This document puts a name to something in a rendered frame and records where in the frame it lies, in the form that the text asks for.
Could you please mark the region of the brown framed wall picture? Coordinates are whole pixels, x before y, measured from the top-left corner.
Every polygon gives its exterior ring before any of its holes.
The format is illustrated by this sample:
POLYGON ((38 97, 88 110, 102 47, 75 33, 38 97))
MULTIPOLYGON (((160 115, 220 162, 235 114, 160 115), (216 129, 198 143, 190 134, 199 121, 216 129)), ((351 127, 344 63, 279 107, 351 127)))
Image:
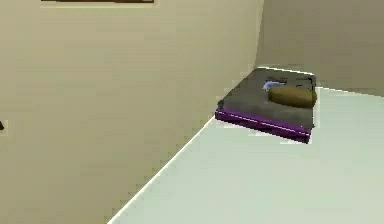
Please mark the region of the brown framed wall picture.
POLYGON ((156 0, 40 0, 43 2, 92 2, 92 3, 155 3, 156 0))

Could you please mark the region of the olive oval object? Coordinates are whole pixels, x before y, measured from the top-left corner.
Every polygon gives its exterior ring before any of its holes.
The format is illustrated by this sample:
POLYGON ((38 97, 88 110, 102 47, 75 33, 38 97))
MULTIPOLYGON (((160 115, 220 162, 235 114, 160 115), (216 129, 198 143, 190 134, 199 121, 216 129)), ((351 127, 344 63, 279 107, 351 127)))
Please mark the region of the olive oval object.
POLYGON ((267 96, 271 102, 297 108, 313 108, 317 101, 315 91, 290 86, 273 86, 267 96))

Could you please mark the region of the grey and purple flat box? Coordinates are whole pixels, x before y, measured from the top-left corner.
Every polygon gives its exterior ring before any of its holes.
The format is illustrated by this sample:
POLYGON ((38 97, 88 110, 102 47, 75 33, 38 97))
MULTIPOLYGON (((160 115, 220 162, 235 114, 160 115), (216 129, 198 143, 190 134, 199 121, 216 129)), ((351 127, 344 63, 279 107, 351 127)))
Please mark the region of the grey and purple flat box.
POLYGON ((273 86, 315 91, 313 73, 259 66, 217 103, 215 118, 231 124, 308 143, 314 128, 314 107, 297 108, 268 100, 273 86))

